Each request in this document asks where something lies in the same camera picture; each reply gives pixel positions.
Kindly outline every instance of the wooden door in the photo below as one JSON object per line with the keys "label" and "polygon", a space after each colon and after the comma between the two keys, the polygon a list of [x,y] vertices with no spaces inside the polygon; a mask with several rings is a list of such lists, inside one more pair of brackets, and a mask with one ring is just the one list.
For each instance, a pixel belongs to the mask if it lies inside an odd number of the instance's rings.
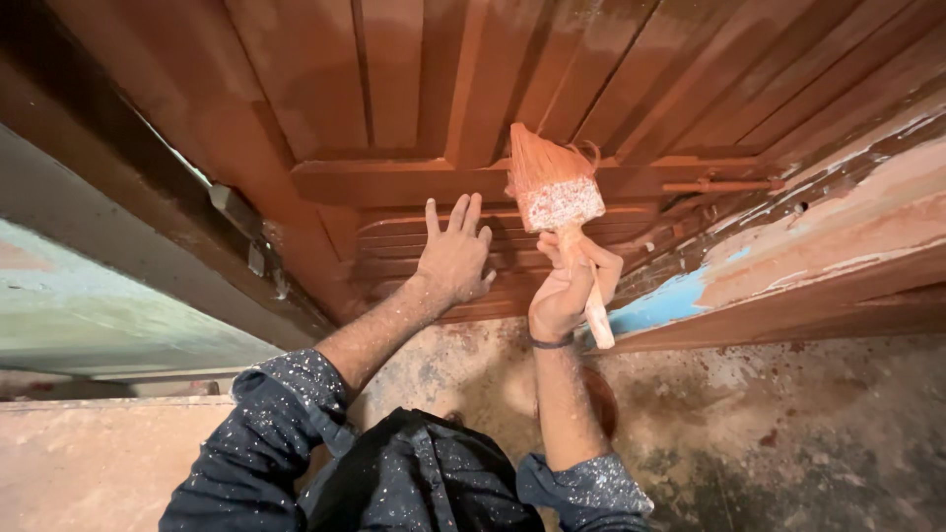
{"label": "wooden door", "polygon": [[266,218],[339,322],[411,275],[423,209],[484,198],[498,268],[447,321],[522,314],[549,270],[506,185],[508,125],[593,142],[628,265],[943,82],[942,0],[48,0],[167,141]]}

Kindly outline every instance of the paintbrush handle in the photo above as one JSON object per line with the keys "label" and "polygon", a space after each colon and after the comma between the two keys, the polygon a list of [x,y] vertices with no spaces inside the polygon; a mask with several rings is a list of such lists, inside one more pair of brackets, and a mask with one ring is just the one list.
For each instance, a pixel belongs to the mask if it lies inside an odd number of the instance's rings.
{"label": "paintbrush handle", "polygon": [[[584,238],[585,234],[582,232],[581,225],[561,227],[555,231],[555,234],[559,238],[562,260],[570,270],[573,261],[581,253],[578,249],[578,241]],[[614,333],[611,332],[611,324],[607,321],[607,310],[604,308],[601,287],[598,284],[598,266],[594,262],[591,263],[591,273],[594,275],[594,285],[585,303],[585,318],[588,320],[588,326],[591,328],[591,334],[594,335],[598,348],[609,349],[614,346]]]}

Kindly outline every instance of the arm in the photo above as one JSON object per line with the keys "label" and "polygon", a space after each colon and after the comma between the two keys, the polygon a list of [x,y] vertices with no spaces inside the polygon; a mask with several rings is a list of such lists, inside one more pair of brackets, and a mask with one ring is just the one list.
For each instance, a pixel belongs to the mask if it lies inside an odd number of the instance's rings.
{"label": "arm", "polygon": [[461,197],[441,232],[429,200],[416,275],[315,349],[275,357],[234,380],[236,408],[201,444],[160,530],[305,530],[292,483],[312,449],[324,443],[344,453],[354,440],[344,426],[347,405],[379,368],[452,305],[489,290],[496,274],[482,276],[491,233],[476,234],[481,203],[479,194]]}
{"label": "arm", "polygon": [[[604,302],[614,297],[623,260],[588,238],[583,238],[578,247],[582,255],[568,271],[558,250],[558,237],[551,233],[539,235],[538,249],[552,260],[553,270],[529,307],[529,331],[536,340],[560,342],[584,321],[585,302],[594,284],[589,258],[599,266]],[[611,444],[591,409],[574,346],[534,348],[534,356],[542,440],[549,467],[553,471],[567,470],[611,453]]]}
{"label": "arm", "polygon": [[480,194],[464,194],[441,232],[437,205],[428,200],[427,246],[417,273],[386,301],[316,346],[339,370],[349,399],[420,329],[453,305],[489,291],[496,272],[483,278],[482,268],[493,234],[488,226],[476,234],[481,206]]}
{"label": "arm", "polygon": [[[614,297],[622,259],[588,238],[570,270],[558,238],[539,235],[538,249],[552,260],[552,273],[529,307],[529,331],[540,342],[561,343],[584,318],[594,284],[590,264],[599,266],[605,303]],[[546,455],[530,454],[519,465],[517,491],[523,502],[558,511],[566,532],[646,531],[643,515],[653,503],[638,488],[611,449],[588,400],[574,346],[534,347],[536,393]]]}

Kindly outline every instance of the floor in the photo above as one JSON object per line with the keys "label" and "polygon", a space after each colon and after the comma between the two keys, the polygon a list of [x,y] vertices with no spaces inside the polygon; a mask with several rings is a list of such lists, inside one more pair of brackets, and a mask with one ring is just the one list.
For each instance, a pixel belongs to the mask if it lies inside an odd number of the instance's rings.
{"label": "floor", "polygon": [[[354,405],[490,434],[513,463],[541,449],[522,323],[421,332]],[[946,530],[946,337],[588,357],[617,396],[615,450],[657,530]],[[554,519],[547,526],[554,529]]]}
{"label": "floor", "polygon": [[[614,447],[657,504],[656,530],[933,531],[946,523],[944,356],[946,336],[917,336],[587,363],[617,396]],[[515,463],[541,449],[530,357],[517,319],[429,328],[352,417],[368,426],[397,406],[459,409]],[[230,407],[134,400],[0,405],[0,529],[153,530]]]}

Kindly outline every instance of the paint-splattered shirt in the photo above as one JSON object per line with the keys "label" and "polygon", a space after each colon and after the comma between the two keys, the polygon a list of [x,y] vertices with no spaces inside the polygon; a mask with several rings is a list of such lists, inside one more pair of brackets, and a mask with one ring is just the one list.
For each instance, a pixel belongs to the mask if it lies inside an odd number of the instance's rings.
{"label": "paint-splattered shirt", "polygon": [[[160,530],[543,530],[534,505],[566,531],[648,530],[653,504],[615,454],[566,471],[530,454],[516,472],[491,438],[403,409],[356,436],[342,380],[313,349],[244,371],[232,395]],[[334,458],[297,496],[322,444]]]}

